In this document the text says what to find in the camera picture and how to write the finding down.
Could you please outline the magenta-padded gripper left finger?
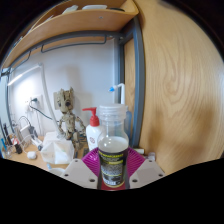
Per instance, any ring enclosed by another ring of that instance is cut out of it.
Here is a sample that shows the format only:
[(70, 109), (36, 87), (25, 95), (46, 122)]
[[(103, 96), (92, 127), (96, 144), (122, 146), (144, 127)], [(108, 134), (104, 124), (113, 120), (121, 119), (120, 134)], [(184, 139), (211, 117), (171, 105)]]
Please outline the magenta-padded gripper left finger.
[(96, 189), (99, 177), (98, 149), (93, 149), (82, 159), (73, 159), (61, 177), (81, 187)]

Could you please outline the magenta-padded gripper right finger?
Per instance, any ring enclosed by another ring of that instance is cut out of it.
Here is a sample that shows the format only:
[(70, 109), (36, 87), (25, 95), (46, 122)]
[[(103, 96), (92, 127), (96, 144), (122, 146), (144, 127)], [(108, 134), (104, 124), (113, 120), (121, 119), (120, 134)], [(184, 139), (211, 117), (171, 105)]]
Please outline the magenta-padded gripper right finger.
[(145, 159), (134, 149), (128, 150), (127, 186), (130, 189), (140, 188), (165, 176), (163, 170), (152, 159)]

